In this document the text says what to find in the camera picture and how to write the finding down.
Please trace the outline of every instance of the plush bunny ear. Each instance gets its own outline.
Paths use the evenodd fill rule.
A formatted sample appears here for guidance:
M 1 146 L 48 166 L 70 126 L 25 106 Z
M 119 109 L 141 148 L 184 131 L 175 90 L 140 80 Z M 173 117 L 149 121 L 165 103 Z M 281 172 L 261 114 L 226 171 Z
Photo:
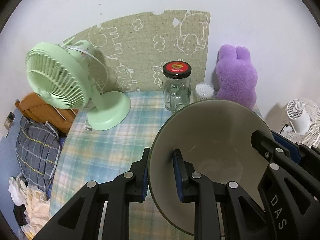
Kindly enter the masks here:
M 250 52 L 245 47 L 236 47 L 237 59 L 249 60 L 250 61 Z
M 228 44 L 222 45 L 221 48 L 219 49 L 219 60 L 226 57 L 236 59 L 237 58 L 236 48 Z

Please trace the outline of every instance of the fan stand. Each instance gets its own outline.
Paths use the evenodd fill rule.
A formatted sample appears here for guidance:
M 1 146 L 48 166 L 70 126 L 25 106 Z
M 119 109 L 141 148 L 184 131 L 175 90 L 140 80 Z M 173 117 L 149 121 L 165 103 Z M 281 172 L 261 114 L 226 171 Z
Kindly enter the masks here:
M 95 107 L 88 111 L 87 121 L 98 131 L 115 127 L 127 116 L 131 107 L 126 94 L 112 91 L 100 95 L 95 86 L 92 86 L 91 99 Z

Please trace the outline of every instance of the cotton swab container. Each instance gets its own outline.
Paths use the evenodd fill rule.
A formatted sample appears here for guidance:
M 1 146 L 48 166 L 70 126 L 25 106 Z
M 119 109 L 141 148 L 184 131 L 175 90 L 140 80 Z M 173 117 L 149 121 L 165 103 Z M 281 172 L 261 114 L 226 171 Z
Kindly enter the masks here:
M 211 99 L 214 96 L 214 88 L 204 82 L 196 84 L 196 101 Z

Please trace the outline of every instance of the green fabric panel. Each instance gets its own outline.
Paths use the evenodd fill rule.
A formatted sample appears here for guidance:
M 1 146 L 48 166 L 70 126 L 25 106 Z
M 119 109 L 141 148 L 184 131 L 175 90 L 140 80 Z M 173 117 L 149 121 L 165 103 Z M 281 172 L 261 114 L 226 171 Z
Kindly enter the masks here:
M 101 92 L 162 89 L 162 66 L 182 60 L 192 67 L 192 85 L 204 80 L 210 13 L 168 10 L 113 19 L 75 35 L 96 48 L 89 66 Z

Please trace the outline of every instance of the blue and yellow tablecloth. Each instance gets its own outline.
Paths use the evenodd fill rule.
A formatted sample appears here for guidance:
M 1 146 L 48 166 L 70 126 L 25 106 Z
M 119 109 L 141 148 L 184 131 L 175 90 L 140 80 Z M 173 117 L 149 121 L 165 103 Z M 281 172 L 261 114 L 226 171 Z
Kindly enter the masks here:
M 131 92 L 131 109 L 116 127 L 106 131 L 86 129 L 86 112 L 76 116 L 55 172 L 50 215 L 53 216 L 86 182 L 103 183 L 128 171 L 132 162 L 151 147 L 161 126 L 171 116 L 162 91 Z M 169 224 L 153 203 L 150 192 L 144 203 L 130 203 L 130 239 L 193 239 Z

